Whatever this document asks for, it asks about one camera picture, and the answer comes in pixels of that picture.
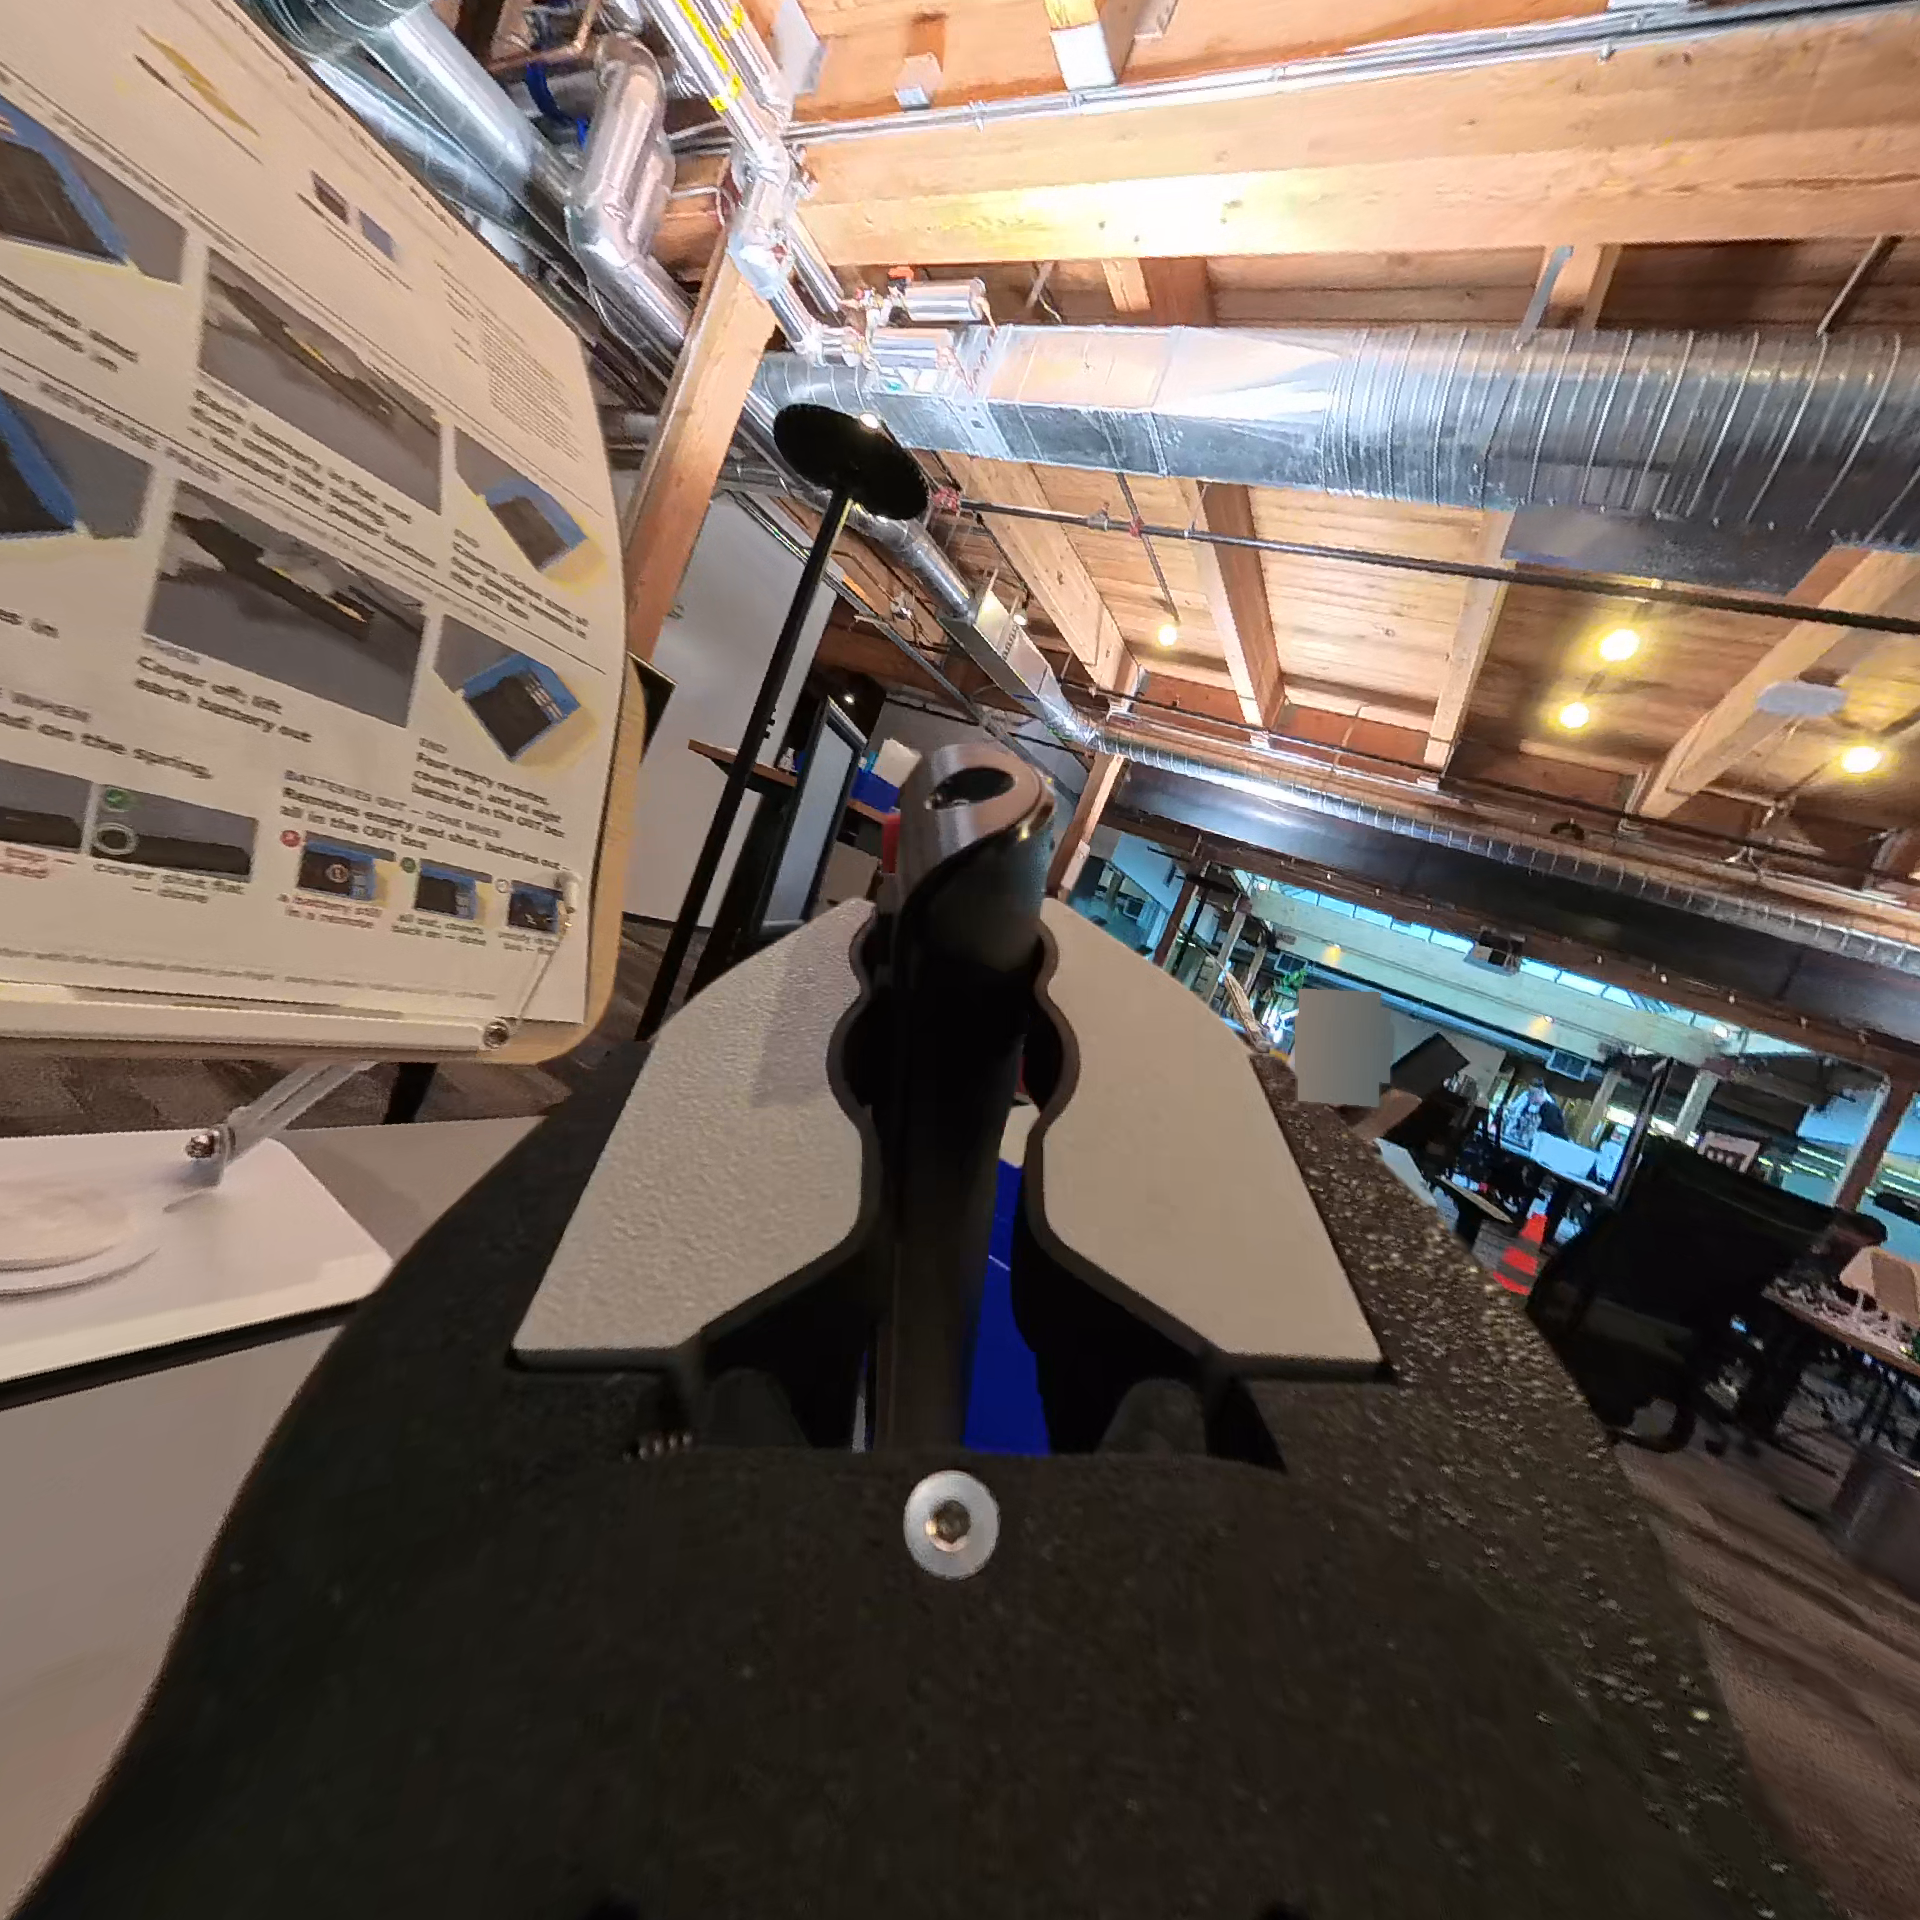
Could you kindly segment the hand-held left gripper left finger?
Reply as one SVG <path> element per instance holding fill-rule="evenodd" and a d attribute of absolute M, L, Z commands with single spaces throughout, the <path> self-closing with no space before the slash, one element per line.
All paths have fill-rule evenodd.
<path fill-rule="evenodd" d="M 784 1382 L 809 1436 L 854 1436 L 872 1356 L 880 1145 L 847 1033 L 877 922 L 853 900 L 720 974 L 657 1031 L 512 1356 L 536 1371 Z"/>

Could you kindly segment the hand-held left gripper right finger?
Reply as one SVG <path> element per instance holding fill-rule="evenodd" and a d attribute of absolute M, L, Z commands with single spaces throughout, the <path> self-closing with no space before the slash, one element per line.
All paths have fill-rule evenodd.
<path fill-rule="evenodd" d="M 1376 1383 L 1385 1356 L 1252 1057 L 1064 903 L 1040 910 L 1022 1090 L 1022 1340 L 1049 1436 L 1142 1383 L 1231 1433 L 1266 1382 Z"/>

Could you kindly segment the blue plastic bin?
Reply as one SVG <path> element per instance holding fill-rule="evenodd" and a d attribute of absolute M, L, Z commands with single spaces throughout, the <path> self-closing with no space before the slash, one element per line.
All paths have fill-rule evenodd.
<path fill-rule="evenodd" d="M 1013 1270 L 990 1255 L 973 1322 L 964 1444 L 996 1457 L 1046 1457 L 1037 1360 L 1016 1329 Z"/>

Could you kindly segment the black remote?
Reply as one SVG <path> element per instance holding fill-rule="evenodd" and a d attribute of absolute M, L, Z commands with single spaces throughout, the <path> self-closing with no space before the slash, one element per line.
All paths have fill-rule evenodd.
<path fill-rule="evenodd" d="M 881 922 L 874 1450 L 964 1438 L 1002 1122 L 1040 968 L 1050 793 L 1022 758 L 954 744 L 900 796 Z"/>

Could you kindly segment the black framed display on stand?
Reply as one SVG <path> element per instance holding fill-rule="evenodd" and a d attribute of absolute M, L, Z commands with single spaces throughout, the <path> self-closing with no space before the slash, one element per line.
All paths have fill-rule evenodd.
<path fill-rule="evenodd" d="M 823 699 L 800 760 L 777 857 L 760 890 L 757 918 L 760 938 L 785 936 L 805 924 L 818 903 L 826 859 L 866 751 L 869 737 L 853 712 L 831 697 Z"/>

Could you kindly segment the black office chair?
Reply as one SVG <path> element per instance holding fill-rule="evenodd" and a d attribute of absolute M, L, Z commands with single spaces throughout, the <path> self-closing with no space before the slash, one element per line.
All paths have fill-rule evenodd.
<path fill-rule="evenodd" d="M 1680 1452 L 1734 1319 L 1833 1220 L 1833 1208 L 1653 1138 L 1622 1195 L 1548 1257 L 1526 1319 L 1612 1440 Z"/>

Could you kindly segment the printed instruction poster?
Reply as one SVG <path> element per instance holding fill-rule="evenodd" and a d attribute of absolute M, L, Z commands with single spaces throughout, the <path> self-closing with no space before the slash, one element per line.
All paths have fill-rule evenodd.
<path fill-rule="evenodd" d="M 5 4 L 5 1039 L 536 1058 L 633 703 L 578 335 L 238 4 Z"/>

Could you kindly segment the large silver air duct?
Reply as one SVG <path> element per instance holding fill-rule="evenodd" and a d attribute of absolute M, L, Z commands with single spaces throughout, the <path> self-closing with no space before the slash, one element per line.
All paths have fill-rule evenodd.
<path fill-rule="evenodd" d="M 1914 554 L 1914 338 L 1749 327 L 964 327 L 769 353 L 767 409 L 998 465 Z"/>

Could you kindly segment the slim silver air duct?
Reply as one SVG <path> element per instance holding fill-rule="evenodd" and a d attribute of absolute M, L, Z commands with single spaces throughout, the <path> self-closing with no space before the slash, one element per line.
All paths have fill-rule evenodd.
<path fill-rule="evenodd" d="M 692 310 L 654 254 L 676 162 L 664 137 L 664 75 L 642 40 L 607 34 L 591 43 L 596 107 L 585 150 L 565 156 L 431 4 L 241 8 L 445 204 L 488 230 L 512 231 L 552 273 L 578 282 L 598 335 L 660 367 L 666 353 L 678 363 Z M 773 462 L 777 490 L 810 508 L 826 506 L 826 484 L 809 468 L 802 473 L 797 452 L 777 451 L 777 409 L 758 390 L 742 400 L 735 438 Z M 1071 751 L 1118 745 L 1071 704 L 1031 644 L 1022 640 L 1029 670 L 992 642 L 973 619 L 980 594 L 948 563 L 922 516 L 922 504 L 890 516 L 856 500 L 845 524 L 922 590 L 953 642 L 1015 706 Z"/>

